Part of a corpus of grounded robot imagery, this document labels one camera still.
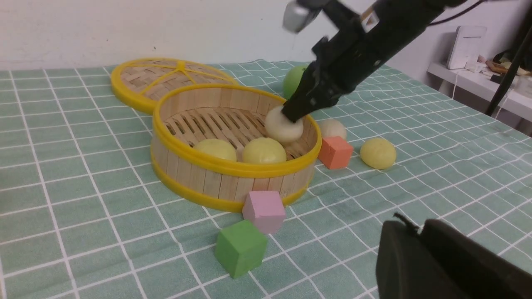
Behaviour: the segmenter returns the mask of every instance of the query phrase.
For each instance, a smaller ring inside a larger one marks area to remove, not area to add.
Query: pink block
[[[277,191],[251,191],[242,209],[244,219],[251,221],[263,234],[273,234],[286,217],[285,207]]]

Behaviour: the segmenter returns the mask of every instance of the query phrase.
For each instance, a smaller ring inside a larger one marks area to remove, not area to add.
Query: black stand
[[[512,65],[508,69],[508,72],[502,78],[499,88],[493,95],[493,98],[489,103],[488,109],[486,110],[486,115],[491,116],[493,112],[495,112],[495,109],[501,102],[502,98],[504,98],[504,95],[508,92],[508,89],[510,89],[510,86],[513,83],[513,79],[516,77],[519,66],[521,65],[521,61],[525,57],[527,50],[530,48],[530,45],[532,45],[532,27],[530,27],[530,30],[528,30],[527,35],[525,36],[523,42],[521,43],[521,46],[519,46],[519,49],[517,50],[517,53],[512,60]]]

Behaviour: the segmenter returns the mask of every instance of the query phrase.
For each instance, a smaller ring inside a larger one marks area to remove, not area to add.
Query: wooden block
[[[260,266],[268,239],[248,220],[220,231],[214,256],[232,278]]]
[[[261,233],[273,234],[281,228],[286,212],[279,192],[251,191],[244,203],[242,215]]]
[[[339,169],[349,165],[354,148],[343,138],[327,137],[322,139],[318,159],[328,169]]]

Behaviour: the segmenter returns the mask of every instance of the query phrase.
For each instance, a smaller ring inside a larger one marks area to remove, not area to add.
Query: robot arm
[[[397,52],[416,39],[447,7],[467,0],[377,0],[362,15],[338,0],[293,0],[283,27],[299,33],[323,11],[338,28],[312,52],[316,60],[304,71],[282,113],[292,122],[338,103]]]

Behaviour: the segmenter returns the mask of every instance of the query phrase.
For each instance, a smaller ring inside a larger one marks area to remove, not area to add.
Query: white router
[[[447,60],[450,70],[463,69],[468,62],[476,62],[487,27],[459,26],[456,29],[456,40]]]

